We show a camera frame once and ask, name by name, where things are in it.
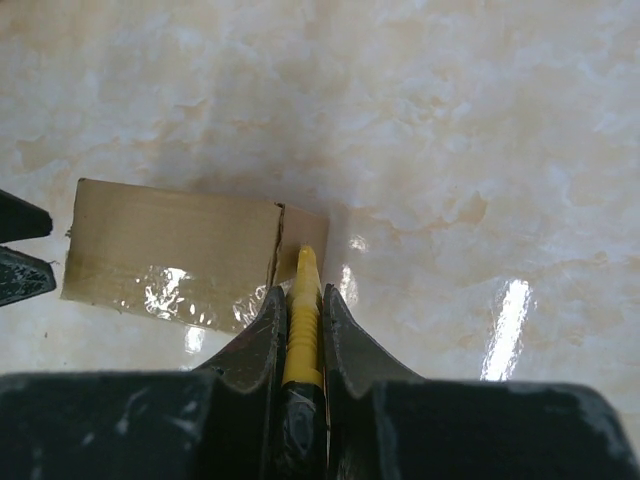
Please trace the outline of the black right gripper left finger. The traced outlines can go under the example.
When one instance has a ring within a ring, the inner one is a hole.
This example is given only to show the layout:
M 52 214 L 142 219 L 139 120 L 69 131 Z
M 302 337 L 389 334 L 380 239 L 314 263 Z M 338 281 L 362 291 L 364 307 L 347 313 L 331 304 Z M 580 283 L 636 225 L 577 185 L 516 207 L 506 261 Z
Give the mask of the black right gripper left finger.
M 20 373 L 1 379 L 5 479 L 265 479 L 286 301 L 190 371 Z

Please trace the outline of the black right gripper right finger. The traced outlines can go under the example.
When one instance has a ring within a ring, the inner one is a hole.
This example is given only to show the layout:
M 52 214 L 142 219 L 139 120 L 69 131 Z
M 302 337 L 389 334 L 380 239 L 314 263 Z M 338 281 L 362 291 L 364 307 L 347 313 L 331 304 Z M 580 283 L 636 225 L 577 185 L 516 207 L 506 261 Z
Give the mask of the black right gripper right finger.
M 328 285 L 323 317 L 333 479 L 635 479 L 612 406 L 565 383 L 426 379 Z

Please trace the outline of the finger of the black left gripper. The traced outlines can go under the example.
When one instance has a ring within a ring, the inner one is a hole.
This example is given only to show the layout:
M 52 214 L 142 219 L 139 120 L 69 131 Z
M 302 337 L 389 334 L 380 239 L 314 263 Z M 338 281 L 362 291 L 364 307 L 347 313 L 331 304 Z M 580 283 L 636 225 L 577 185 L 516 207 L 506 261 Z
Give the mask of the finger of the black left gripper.
M 19 197 L 0 191 L 0 243 L 51 234 L 53 221 L 49 213 Z
M 54 272 L 48 262 L 7 247 L 1 247 L 1 307 L 53 290 Z

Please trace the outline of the yellow utility knife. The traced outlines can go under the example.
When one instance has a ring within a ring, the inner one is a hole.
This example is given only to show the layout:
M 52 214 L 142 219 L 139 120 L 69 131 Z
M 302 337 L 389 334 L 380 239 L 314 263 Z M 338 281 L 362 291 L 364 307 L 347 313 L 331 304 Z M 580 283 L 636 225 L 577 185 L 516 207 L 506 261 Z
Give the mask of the yellow utility knife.
M 327 467 L 327 411 L 321 329 L 322 295 L 316 254 L 298 254 L 287 295 L 286 356 L 272 442 L 277 479 L 323 479 Z

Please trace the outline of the brown cardboard express box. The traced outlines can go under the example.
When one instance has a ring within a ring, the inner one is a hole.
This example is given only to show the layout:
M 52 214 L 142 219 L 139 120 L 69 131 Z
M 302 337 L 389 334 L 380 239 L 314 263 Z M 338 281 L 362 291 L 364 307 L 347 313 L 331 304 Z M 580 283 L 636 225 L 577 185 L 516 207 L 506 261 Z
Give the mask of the brown cardboard express box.
M 82 179 L 61 296 L 236 334 L 310 246 L 324 262 L 329 221 L 292 205 Z

